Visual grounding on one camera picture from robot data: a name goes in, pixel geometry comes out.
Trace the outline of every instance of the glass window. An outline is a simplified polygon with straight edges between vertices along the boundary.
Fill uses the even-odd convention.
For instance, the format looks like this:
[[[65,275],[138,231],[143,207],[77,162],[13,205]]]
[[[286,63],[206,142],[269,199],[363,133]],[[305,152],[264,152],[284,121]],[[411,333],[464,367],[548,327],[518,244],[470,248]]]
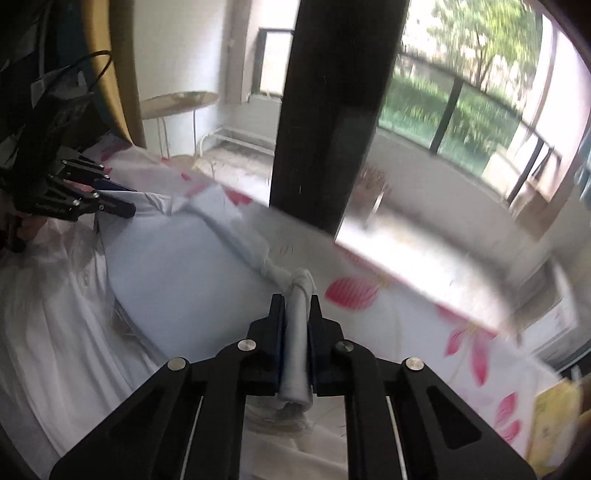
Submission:
[[[480,177],[492,154],[506,156],[518,126],[513,111],[464,85],[439,154]]]
[[[265,53],[262,61],[261,87],[262,92],[283,95],[287,63],[290,59],[292,33],[267,32]]]
[[[399,55],[379,126],[429,147],[443,116],[453,78],[426,62]]]

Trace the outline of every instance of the metal pin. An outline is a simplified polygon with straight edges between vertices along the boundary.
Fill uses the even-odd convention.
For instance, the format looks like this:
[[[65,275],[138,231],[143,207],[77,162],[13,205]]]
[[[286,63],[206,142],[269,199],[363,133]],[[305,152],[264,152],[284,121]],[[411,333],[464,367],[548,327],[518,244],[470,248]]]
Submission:
[[[166,364],[168,369],[172,370],[173,372],[177,372],[179,370],[182,370],[183,368],[185,368],[185,365],[187,365],[187,362],[185,361],[184,358],[180,358],[179,356],[176,356],[175,358],[171,358],[168,361],[168,363]]]
[[[402,453],[402,442],[400,441],[400,432],[398,431],[398,424],[396,423],[396,416],[394,415],[394,409],[392,408],[392,401],[390,400],[390,397],[386,397],[386,403],[388,404],[388,410],[390,412],[390,421],[392,422],[392,430],[394,431],[394,439],[396,440],[396,448],[398,450],[398,461],[400,463],[400,473],[402,474],[402,480],[408,480],[406,461],[404,460],[404,454]]]
[[[256,342],[254,340],[250,340],[247,338],[245,340],[240,340],[238,342],[238,349],[242,350],[243,352],[250,352],[256,348]]]
[[[340,340],[336,342],[335,348],[341,353],[349,353],[353,351],[353,343],[348,340]]]
[[[425,367],[425,362],[415,356],[407,358],[405,364],[410,370],[414,370],[415,372],[418,372]]]

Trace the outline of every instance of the bed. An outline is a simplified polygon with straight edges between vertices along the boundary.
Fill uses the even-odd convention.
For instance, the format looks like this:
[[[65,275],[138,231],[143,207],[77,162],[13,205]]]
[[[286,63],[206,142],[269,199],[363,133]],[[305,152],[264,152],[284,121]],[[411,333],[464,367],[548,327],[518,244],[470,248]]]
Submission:
[[[509,339],[433,303],[323,233],[173,160],[110,135],[86,155],[104,163],[114,181],[154,192],[158,201],[173,195],[190,203],[213,195],[210,203],[223,203],[241,228],[268,243],[269,259],[289,271],[311,271],[324,316],[338,320],[346,336],[388,360],[423,358],[525,456],[535,397],[559,378]],[[121,248],[125,252],[120,232],[128,226],[121,222],[103,218],[97,235],[92,218],[75,224],[50,220],[24,255],[0,259],[0,295],[6,299],[0,313],[0,423],[40,478],[168,358],[197,361],[213,355],[240,339],[262,308],[255,306],[236,328],[213,333],[190,325],[186,315],[170,315],[163,333],[159,295],[146,295],[142,274],[130,281],[129,269],[118,270],[121,263],[113,260]],[[227,242],[216,232],[221,244]],[[150,241],[138,242],[125,261],[137,265],[147,258],[144,248],[151,248]],[[200,254],[191,250],[191,242],[177,248],[178,254]],[[216,275],[188,270],[195,289],[199,275]],[[176,290],[189,282],[182,283]],[[136,290],[130,293],[128,285]],[[130,295],[145,300],[134,304]],[[146,308],[137,310],[143,303]],[[204,303],[195,308],[219,308]],[[203,341],[205,331],[211,342]],[[316,399],[298,435],[260,431],[251,424],[243,439],[243,477],[346,478],[344,423],[342,400],[329,398]],[[269,450],[274,461],[257,460]]]

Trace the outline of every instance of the tree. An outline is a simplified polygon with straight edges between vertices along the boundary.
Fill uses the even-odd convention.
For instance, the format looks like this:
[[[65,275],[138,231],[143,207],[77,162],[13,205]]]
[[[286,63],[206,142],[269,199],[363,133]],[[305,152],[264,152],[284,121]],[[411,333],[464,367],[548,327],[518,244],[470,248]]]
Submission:
[[[535,73],[541,28],[522,0],[437,0],[433,17],[440,25],[429,33],[445,46],[445,63],[478,88],[486,91],[497,55],[509,68],[518,63],[520,83]]]

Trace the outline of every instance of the bed sheet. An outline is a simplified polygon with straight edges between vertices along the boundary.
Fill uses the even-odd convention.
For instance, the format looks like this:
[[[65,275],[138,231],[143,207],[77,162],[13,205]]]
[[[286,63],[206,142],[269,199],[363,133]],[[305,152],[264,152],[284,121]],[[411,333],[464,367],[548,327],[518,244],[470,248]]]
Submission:
[[[134,147],[113,150],[108,142],[98,145],[95,158],[112,168],[115,181],[137,190],[194,197],[212,184],[203,175],[175,165],[174,160]],[[525,455],[535,396],[556,383],[555,372],[520,353],[496,332],[477,327],[445,305],[434,304],[399,279],[336,246],[321,232],[240,192],[225,192],[243,221],[267,240],[274,262],[289,271],[306,267],[312,272],[324,315],[338,320],[347,337],[388,360],[423,358]],[[251,320],[242,319],[245,326]]]
[[[115,181],[138,190],[191,197],[212,185],[211,180],[199,173],[149,155],[142,149],[129,148],[114,137],[105,137],[86,154],[106,163]],[[463,381],[474,382],[475,378],[478,381],[479,374],[470,364],[473,357],[480,356],[479,352],[486,352],[489,367],[494,364],[495,369],[497,366],[509,369],[514,365],[514,355],[519,356],[518,352],[511,348],[499,350],[505,354],[506,361],[503,364],[501,359],[499,363],[495,344],[502,342],[501,338],[495,337],[489,342],[486,333],[468,320],[444,306],[427,302],[396,279],[350,252],[336,248],[319,232],[308,228],[300,232],[297,222],[291,219],[285,222],[280,212],[260,206],[240,192],[226,189],[226,195],[242,217],[269,242],[269,255],[278,264],[293,268],[300,264],[296,260],[302,255],[318,266],[324,265],[322,269],[327,268],[327,261],[336,262],[338,268],[344,269],[345,277],[361,278],[362,286],[368,287],[360,303],[368,305],[365,310],[378,308],[389,314],[391,300],[386,300],[389,293],[384,292],[396,286],[400,297],[393,298],[398,313],[408,302],[418,302],[429,315],[436,315],[440,320],[439,328],[445,330],[442,338],[447,342],[440,354],[448,363],[447,372],[451,373],[451,377],[443,377],[444,380],[458,382],[456,391],[469,404],[477,410],[479,405],[488,408],[492,412],[490,423],[498,422],[496,427],[509,439],[521,436],[520,441],[523,441],[527,429],[522,423],[525,410],[520,395],[510,393],[499,405],[494,405],[480,387],[462,391],[458,386]],[[120,321],[116,301],[106,281],[102,247],[90,223],[92,221],[69,224],[51,220],[24,255],[5,254],[0,258],[0,296],[3,299],[0,421],[25,460],[42,478],[48,475],[59,456],[103,420],[164,360],[156,349],[147,348],[130,335]],[[302,241],[295,244],[293,239],[299,235]],[[333,251],[331,260],[323,258],[319,244],[326,244],[326,248]],[[323,296],[323,311],[325,316],[345,319],[343,326],[348,336],[367,343],[364,337],[367,332],[384,333],[384,341],[372,348],[376,354],[398,361],[407,355],[405,345],[415,350],[410,338],[389,343],[385,340],[387,332],[376,329],[371,319],[360,321],[357,314],[363,312],[363,308],[350,308],[353,304],[342,295],[342,288],[329,288],[334,281],[327,281],[318,285]],[[424,358],[431,363],[428,355]],[[535,385],[530,383],[531,388],[542,388],[555,380],[555,376],[538,362],[522,357],[519,361],[525,362],[524,371],[536,378]],[[493,373],[489,372],[488,376],[492,377]],[[317,400],[309,418],[314,425],[312,433],[296,438],[245,430],[242,477],[345,479],[342,400]],[[272,461],[261,461],[268,458],[269,452],[273,452]]]

